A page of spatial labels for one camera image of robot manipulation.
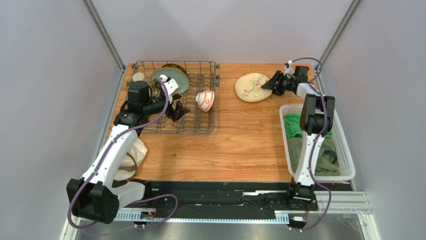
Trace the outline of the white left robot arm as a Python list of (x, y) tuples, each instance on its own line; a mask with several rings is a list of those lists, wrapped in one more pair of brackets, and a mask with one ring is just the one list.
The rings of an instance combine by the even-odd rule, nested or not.
[(113, 186), (119, 167), (144, 128), (163, 116), (175, 121), (190, 112), (179, 100), (180, 86), (175, 79), (161, 75), (157, 83), (157, 96), (144, 80), (129, 86), (127, 100), (115, 117), (107, 143), (82, 177), (68, 182), (67, 220), (72, 227), (82, 230), (97, 223), (110, 224), (120, 209), (145, 202), (146, 182), (130, 180)]

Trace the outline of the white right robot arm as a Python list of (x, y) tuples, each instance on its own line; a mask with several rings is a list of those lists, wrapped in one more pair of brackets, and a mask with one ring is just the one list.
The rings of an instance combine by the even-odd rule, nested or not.
[(299, 121), (302, 148), (285, 200), (288, 208), (298, 210), (308, 208), (315, 198), (315, 185), (318, 183), (315, 168), (321, 145), (333, 127), (335, 98), (324, 96), (313, 82), (308, 81), (308, 67), (292, 68), (287, 63), (284, 68), (285, 71), (278, 70), (262, 89), (271, 90), (277, 96), (291, 91), (304, 100)]

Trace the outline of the beige bird pattern plate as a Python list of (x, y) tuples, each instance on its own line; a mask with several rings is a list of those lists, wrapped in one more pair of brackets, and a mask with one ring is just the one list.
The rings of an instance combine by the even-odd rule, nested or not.
[(264, 74), (249, 73), (236, 81), (234, 89), (241, 100), (249, 103), (260, 102), (272, 95), (272, 90), (262, 88), (269, 80)]

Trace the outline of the light blue flower plate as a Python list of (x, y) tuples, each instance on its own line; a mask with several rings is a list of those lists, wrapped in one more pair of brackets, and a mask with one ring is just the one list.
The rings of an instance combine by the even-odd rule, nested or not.
[(184, 74), (182, 71), (170, 68), (170, 67), (164, 67), (159, 68), (155, 70), (151, 74), (151, 82), (153, 83), (155, 79), (158, 79), (161, 75), (165, 75), (167, 78), (174, 79), (179, 86), (179, 92), (178, 94), (184, 93), (190, 86), (189, 77)]

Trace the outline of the yellow black patterned plate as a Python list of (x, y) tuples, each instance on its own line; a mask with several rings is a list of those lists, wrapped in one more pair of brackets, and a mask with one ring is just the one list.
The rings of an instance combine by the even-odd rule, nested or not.
[(176, 63), (167, 63), (167, 64), (163, 65), (162, 68), (175, 69), (175, 70), (182, 72), (186, 76), (188, 75), (186, 69), (184, 67), (176, 64)]

